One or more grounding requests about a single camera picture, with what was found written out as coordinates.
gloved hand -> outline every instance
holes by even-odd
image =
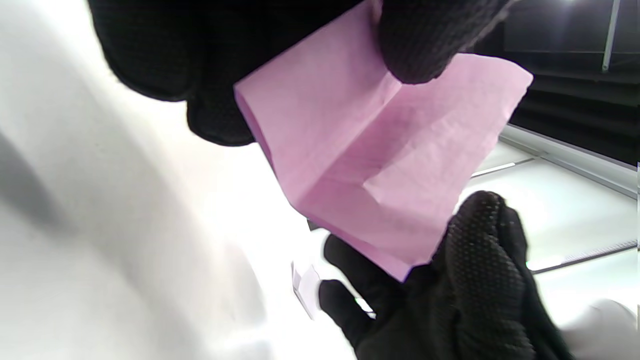
[[[404,284],[335,236],[324,256],[376,313],[372,320],[339,281],[319,289],[323,311],[359,360],[569,360],[525,265],[517,213],[490,192],[471,195],[430,264]]]
[[[122,83],[188,102],[188,124],[227,146],[254,141],[233,84],[361,0],[88,0],[109,66]],[[438,76],[513,0],[385,0],[387,67],[405,83]]]

folded paper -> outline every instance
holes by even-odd
[[[427,263],[458,197],[531,84],[506,60],[456,55],[403,85],[367,0],[236,84],[285,196],[388,273]]]

black glove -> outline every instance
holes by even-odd
[[[188,102],[188,124],[227,146],[254,141],[233,84],[361,0],[88,0],[104,56],[133,90]],[[379,37],[398,79],[425,83],[511,0],[386,0]]]
[[[339,281],[324,281],[322,309],[359,360],[570,360],[525,265],[517,213],[490,192],[471,195],[430,264],[398,283],[335,236],[324,256],[376,313]]]

dark background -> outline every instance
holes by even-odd
[[[522,0],[474,52],[518,63],[534,82],[511,123],[635,166],[640,0],[621,0],[609,70],[613,0]]]

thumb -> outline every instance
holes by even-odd
[[[525,281],[500,246],[503,232],[498,226],[504,209],[499,195],[477,192],[462,204],[449,227],[445,261],[460,312],[462,359],[482,359],[479,354],[491,359],[534,358],[521,324]]]

